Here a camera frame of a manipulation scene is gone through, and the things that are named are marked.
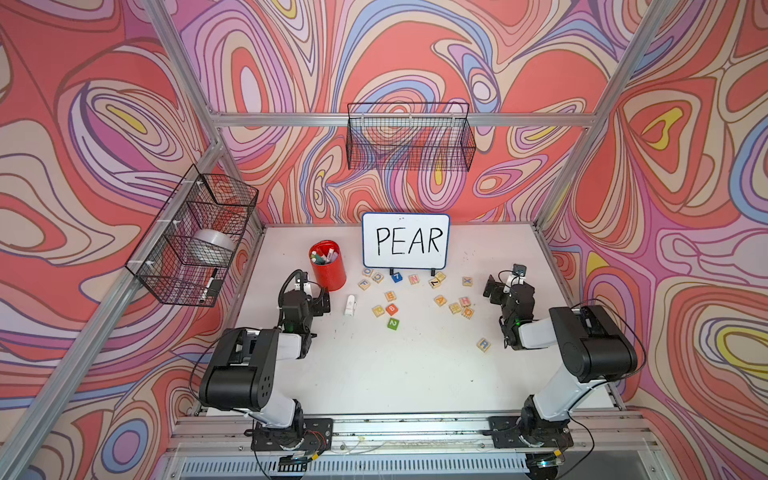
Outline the wooden block blue R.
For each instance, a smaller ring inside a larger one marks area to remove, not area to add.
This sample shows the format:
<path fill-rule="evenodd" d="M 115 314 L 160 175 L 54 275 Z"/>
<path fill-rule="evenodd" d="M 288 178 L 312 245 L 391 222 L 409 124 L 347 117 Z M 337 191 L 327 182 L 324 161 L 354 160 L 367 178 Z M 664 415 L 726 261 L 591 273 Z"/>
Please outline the wooden block blue R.
<path fill-rule="evenodd" d="M 490 348 L 490 346 L 491 346 L 491 343 L 485 338 L 481 338 L 477 343 L 477 348 L 483 352 L 486 352 Z"/>

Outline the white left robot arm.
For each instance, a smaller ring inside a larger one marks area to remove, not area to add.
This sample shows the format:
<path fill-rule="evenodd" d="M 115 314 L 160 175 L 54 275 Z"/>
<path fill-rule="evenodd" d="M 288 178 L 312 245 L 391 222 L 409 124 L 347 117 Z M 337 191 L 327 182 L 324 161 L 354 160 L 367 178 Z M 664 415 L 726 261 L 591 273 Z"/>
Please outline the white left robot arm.
<path fill-rule="evenodd" d="M 317 334 L 313 322 L 330 312 L 324 287 L 314 296 L 306 291 L 308 273 L 297 269 L 277 296 L 278 319 L 272 328 L 226 330 L 207 364 L 197 398 L 202 406 L 246 415 L 269 430 L 304 430 L 300 402 L 278 391 L 280 361 L 302 360 Z"/>

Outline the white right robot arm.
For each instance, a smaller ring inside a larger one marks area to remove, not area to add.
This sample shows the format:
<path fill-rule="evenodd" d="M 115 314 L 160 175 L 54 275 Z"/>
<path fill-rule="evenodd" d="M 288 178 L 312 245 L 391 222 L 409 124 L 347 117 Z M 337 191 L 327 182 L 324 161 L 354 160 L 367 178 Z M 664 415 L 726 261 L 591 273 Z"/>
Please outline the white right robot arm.
<path fill-rule="evenodd" d="M 552 307 L 536 319 L 535 288 L 520 280 L 486 281 L 483 296 L 501 307 L 503 345 L 515 351 L 557 347 L 562 366 L 545 387 L 529 396 L 510 428 L 525 440 L 547 431 L 562 433 L 571 412 L 595 388 L 618 382 L 639 367 L 636 348 L 599 305 Z"/>

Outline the blue framed whiteboard PEAR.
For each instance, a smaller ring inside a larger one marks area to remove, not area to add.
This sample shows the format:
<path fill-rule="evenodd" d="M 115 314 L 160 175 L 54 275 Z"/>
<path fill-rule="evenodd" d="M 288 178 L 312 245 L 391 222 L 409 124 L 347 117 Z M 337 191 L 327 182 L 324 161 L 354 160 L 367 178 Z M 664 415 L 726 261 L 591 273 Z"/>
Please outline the blue framed whiteboard PEAR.
<path fill-rule="evenodd" d="M 368 212 L 361 227 L 365 267 L 442 270 L 447 265 L 451 229 L 447 214 Z"/>

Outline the white whiteboard eraser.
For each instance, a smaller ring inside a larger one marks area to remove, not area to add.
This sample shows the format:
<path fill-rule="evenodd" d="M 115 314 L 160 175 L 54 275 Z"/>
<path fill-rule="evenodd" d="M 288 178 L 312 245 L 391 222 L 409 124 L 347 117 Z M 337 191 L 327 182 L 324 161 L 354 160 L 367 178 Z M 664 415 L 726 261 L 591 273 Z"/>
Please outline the white whiteboard eraser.
<path fill-rule="evenodd" d="M 348 295 L 345 303 L 344 315 L 350 316 L 350 317 L 354 316 L 356 311 L 356 305 L 357 305 L 356 296 L 354 294 Z"/>

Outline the red plastic marker cup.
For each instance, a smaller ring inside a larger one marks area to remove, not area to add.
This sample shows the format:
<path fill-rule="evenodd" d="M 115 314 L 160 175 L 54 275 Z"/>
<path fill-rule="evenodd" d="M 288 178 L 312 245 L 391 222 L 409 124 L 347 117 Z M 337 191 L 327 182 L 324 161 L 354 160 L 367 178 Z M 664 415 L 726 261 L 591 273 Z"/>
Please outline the red plastic marker cup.
<path fill-rule="evenodd" d="M 339 245 L 332 240 L 321 240 L 308 252 L 315 282 L 329 292 L 340 290 L 347 276 Z"/>

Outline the white tape roll in basket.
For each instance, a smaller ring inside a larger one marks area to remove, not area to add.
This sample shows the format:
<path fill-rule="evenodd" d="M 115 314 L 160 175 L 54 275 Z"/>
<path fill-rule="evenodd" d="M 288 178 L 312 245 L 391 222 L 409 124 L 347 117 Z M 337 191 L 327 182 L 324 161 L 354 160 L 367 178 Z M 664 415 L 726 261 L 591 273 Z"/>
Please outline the white tape roll in basket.
<path fill-rule="evenodd" d="M 236 245 L 232 238 L 218 230 L 200 229 L 189 243 L 192 259 L 200 265 L 226 267 Z"/>

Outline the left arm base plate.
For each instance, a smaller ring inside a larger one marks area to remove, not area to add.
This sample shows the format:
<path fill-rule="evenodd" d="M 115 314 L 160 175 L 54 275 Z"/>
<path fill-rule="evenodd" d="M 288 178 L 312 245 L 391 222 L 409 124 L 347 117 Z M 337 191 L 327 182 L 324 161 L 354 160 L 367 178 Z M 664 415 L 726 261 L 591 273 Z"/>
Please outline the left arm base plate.
<path fill-rule="evenodd" d="M 323 452 L 332 446 L 334 420 L 318 417 L 295 420 L 287 428 L 268 428 L 257 424 L 250 430 L 251 449 L 260 452 Z"/>

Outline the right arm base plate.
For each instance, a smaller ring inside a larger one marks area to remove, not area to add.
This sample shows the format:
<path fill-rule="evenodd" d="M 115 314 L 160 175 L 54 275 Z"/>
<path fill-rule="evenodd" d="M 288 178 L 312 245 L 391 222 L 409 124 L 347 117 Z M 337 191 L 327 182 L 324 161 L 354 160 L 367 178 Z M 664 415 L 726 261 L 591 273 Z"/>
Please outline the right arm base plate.
<path fill-rule="evenodd" d="M 546 420 L 522 420 L 520 416 L 491 416 L 488 428 L 482 431 L 489 436 L 496 449 L 568 449 L 574 445 L 568 422 Z"/>

